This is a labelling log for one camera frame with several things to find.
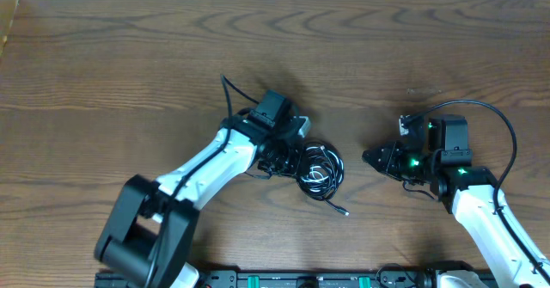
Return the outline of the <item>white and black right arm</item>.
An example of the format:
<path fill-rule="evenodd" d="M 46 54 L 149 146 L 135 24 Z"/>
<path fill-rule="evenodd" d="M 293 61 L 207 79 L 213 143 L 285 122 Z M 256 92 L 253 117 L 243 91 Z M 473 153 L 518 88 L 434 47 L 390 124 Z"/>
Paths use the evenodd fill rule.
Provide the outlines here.
<path fill-rule="evenodd" d="M 472 164 L 468 123 L 461 115 L 440 115 L 407 124 L 402 138 L 366 150 L 363 160 L 404 185 L 429 185 L 429 196 L 474 240 L 500 287 L 547 287 L 549 261 L 515 218 L 498 181 Z"/>

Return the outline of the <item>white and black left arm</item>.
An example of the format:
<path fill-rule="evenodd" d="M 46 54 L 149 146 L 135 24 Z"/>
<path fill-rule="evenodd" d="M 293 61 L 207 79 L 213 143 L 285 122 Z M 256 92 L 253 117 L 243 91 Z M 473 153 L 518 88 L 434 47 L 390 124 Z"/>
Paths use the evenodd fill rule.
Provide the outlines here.
<path fill-rule="evenodd" d="M 255 162 L 288 164 L 303 141 L 306 116 L 251 112 L 225 119 L 214 139 L 176 170 L 150 181 L 134 175 L 122 187 L 95 245 L 94 257 L 135 287 L 193 287 L 199 271 L 187 257 L 200 211 Z"/>

